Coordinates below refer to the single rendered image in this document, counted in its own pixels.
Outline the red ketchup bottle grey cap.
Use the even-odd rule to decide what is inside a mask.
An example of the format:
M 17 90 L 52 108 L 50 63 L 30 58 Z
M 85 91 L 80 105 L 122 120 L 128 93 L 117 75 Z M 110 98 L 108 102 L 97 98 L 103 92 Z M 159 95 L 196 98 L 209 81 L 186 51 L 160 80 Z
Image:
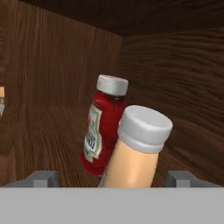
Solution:
M 118 123 L 127 107 L 129 82 L 123 78 L 100 74 L 87 117 L 81 163 L 92 175 L 101 176 L 113 153 Z

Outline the beige condiment bottle grey cap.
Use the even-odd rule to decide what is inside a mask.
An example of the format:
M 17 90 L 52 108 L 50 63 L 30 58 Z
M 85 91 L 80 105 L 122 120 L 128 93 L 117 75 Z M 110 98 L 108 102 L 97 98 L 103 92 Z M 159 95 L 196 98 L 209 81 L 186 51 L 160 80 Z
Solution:
M 118 139 L 100 187 L 150 187 L 159 152 L 172 127 L 172 121 L 154 109 L 128 106 L 119 122 Z

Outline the brown wooden cabinet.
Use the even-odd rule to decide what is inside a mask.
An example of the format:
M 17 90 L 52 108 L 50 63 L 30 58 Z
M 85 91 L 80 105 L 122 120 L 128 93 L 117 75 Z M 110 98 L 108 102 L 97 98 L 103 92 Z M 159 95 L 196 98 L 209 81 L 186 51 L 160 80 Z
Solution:
M 100 74 L 172 119 L 156 186 L 170 170 L 224 186 L 224 0 L 0 0 L 0 186 L 98 184 L 81 152 Z

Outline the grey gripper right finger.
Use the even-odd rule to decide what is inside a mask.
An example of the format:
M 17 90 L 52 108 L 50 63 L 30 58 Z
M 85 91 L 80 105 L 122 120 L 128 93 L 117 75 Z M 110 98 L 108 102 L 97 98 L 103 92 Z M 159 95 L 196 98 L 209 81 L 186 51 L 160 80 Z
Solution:
M 166 187 L 219 187 L 214 183 L 196 178 L 189 171 L 168 171 L 165 181 Z

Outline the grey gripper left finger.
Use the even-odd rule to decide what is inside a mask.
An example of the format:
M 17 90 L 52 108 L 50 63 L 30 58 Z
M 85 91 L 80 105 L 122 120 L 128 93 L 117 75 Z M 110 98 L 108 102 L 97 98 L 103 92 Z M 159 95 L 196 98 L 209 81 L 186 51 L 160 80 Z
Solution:
M 59 173 L 57 171 L 35 171 L 28 177 L 9 183 L 5 187 L 58 187 Z

